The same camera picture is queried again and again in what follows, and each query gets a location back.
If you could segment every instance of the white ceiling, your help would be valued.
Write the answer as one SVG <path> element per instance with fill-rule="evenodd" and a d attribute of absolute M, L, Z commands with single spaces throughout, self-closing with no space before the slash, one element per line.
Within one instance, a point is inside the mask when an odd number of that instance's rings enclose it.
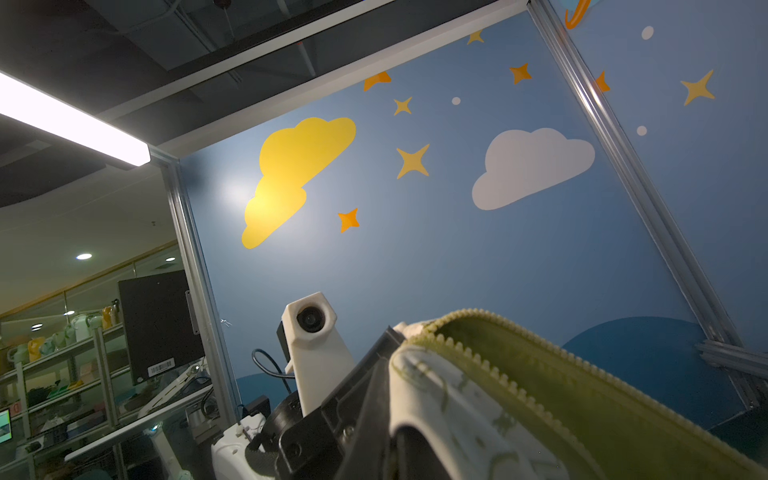
<path fill-rule="evenodd" d="M 0 316 L 175 240 L 151 164 L 105 169 L 0 208 Z M 91 253 L 89 260 L 76 260 Z"/>

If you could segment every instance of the barcode label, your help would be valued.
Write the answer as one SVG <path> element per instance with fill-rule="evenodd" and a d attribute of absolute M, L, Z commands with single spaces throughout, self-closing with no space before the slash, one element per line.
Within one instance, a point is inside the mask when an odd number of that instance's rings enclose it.
<path fill-rule="evenodd" d="M 170 370 L 175 366 L 176 366 L 176 361 L 174 359 L 168 359 L 165 362 L 160 362 L 147 369 L 147 378 L 152 378 L 158 373 L 162 373 L 162 372 L 165 372 L 166 370 Z"/>

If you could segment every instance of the yellow cloud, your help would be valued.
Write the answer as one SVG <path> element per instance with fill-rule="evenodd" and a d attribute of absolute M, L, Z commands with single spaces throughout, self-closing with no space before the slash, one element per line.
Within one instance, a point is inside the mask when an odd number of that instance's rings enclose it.
<path fill-rule="evenodd" d="M 306 202 L 302 188 L 355 140 L 355 122 L 307 118 L 271 134 L 261 147 L 263 177 L 245 207 L 243 245 L 258 247 Z"/>

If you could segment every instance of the display screen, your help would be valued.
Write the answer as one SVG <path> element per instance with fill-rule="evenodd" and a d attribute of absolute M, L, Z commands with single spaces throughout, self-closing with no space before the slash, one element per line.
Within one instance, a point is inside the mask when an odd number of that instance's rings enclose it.
<path fill-rule="evenodd" d="M 11 411 L 0 412 L 0 443 L 11 439 Z"/>

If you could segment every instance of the fluorescent light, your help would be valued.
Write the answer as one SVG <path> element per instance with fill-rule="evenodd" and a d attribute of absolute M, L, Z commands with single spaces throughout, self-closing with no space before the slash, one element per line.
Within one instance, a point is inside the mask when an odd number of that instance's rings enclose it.
<path fill-rule="evenodd" d="M 132 165 L 150 160 L 143 141 L 1 72 L 0 114 Z"/>

